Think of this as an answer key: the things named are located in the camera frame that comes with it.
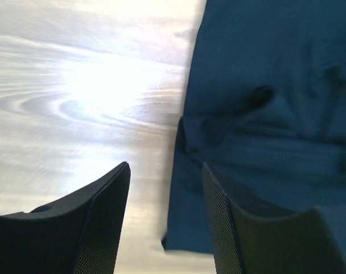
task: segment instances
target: blue cloth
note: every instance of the blue cloth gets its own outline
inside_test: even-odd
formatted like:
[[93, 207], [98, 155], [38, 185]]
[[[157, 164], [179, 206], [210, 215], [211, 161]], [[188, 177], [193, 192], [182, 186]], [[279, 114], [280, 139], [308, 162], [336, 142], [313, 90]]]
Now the blue cloth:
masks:
[[205, 161], [288, 209], [346, 205], [346, 0], [207, 0], [166, 250], [213, 253]]

